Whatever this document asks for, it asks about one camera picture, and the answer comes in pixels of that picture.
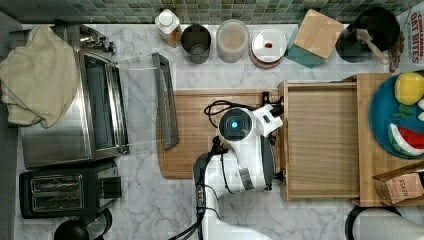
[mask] gray container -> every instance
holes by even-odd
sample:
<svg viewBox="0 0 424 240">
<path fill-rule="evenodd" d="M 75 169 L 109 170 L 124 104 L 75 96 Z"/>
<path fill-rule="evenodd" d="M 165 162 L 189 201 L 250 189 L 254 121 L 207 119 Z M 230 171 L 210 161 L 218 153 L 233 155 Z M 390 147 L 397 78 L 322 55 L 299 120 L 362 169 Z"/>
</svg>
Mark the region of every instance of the gray container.
<svg viewBox="0 0 424 240">
<path fill-rule="evenodd" d="M 209 58 L 211 39 L 209 31 L 199 24 L 186 28 L 181 36 L 181 45 L 186 57 L 197 64 L 206 62 Z"/>
<path fill-rule="evenodd" d="M 216 50 L 226 63 L 235 63 L 243 57 L 249 42 L 249 30 L 238 20 L 230 19 L 221 24 L 216 33 Z"/>
</svg>

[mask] stainless steel appliance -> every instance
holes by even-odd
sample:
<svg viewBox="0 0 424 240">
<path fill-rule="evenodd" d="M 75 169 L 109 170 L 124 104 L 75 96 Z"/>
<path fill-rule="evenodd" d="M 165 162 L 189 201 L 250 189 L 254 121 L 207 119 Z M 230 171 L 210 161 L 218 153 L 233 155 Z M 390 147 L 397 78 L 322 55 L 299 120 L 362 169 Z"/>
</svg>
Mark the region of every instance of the stainless steel appliance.
<svg viewBox="0 0 424 240">
<path fill-rule="evenodd" d="M 172 80 L 165 57 L 154 53 L 112 62 L 114 43 L 95 30 L 82 25 L 57 25 L 53 30 L 74 48 L 81 81 L 60 122 L 48 129 L 40 124 L 20 127 L 26 168 L 129 153 L 121 78 L 134 74 L 137 80 L 155 84 L 155 104 L 162 119 L 165 145 L 171 147 L 178 142 Z M 25 44 L 27 34 L 13 33 L 12 46 Z"/>
<path fill-rule="evenodd" d="M 23 218 L 96 214 L 122 196 L 121 177 L 112 160 L 22 173 L 19 189 Z"/>
</svg>

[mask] watermelon slice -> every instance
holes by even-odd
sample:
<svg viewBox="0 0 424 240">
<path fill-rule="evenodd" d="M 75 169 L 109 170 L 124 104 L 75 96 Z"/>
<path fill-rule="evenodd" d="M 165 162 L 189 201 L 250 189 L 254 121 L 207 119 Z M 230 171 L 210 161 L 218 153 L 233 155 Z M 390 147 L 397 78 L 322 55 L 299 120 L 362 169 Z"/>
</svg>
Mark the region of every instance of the watermelon slice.
<svg viewBox="0 0 424 240">
<path fill-rule="evenodd" d="M 407 156 L 424 154 L 424 134 L 390 124 L 389 139 L 393 147 Z"/>
</svg>

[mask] toaster oven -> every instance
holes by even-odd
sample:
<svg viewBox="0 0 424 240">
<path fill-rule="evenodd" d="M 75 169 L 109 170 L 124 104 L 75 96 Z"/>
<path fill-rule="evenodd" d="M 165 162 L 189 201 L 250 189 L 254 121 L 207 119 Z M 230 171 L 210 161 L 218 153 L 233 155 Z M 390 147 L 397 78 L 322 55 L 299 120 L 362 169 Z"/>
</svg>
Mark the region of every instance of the toaster oven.
<svg viewBox="0 0 424 240">
<path fill-rule="evenodd" d="M 113 62 L 115 45 L 95 30 L 82 25 L 55 26 L 53 30 L 74 48 L 80 82 L 62 120 L 47 129 L 41 124 L 20 126 L 26 168 L 96 161 L 129 153 L 121 78 L 134 75 L 155 89 L 149 92 L 154 91 L 152 108 L 162 119 L 165 146 L 178 142 L 172 80 L 165 57 L 154 53 Z M 25 42 L 25 35 L 27 32 L 15 32 L 11 36 L 14 47 Z M 142 137 L 155 140 L 152 136 L 146 133 Z"/>
</svg>

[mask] blue plate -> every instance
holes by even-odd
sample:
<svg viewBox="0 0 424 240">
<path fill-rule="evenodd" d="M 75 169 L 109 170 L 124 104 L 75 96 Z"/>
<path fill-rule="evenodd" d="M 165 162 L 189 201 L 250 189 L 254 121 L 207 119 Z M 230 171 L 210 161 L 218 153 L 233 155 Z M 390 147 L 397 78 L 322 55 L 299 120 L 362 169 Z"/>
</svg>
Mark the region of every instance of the blue plate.
<svg viewBox="0 0 424 240">
<path fill-rule="evenodd" d="M 407 119 L 393 117 L 394 113 L 399 112 L 400 105 L 394 92 L 398 76 L 399 75 L 396 75 L 387 79 L 375 93 L 370 106 L 370 127 L 380 145 L 393 155 L 407 159 L 422 158 L 424 154 L 411 157 L 398 152 L 389 140 L 390 123 L 415 132 L 424 133 L 424 122 L 418 119 L 418 115 L 420 115 L 423 110 L 418 107 L 418 104 L 409 106 L 413 113 L 410 115 L 407 114 Z"/>
</svg>

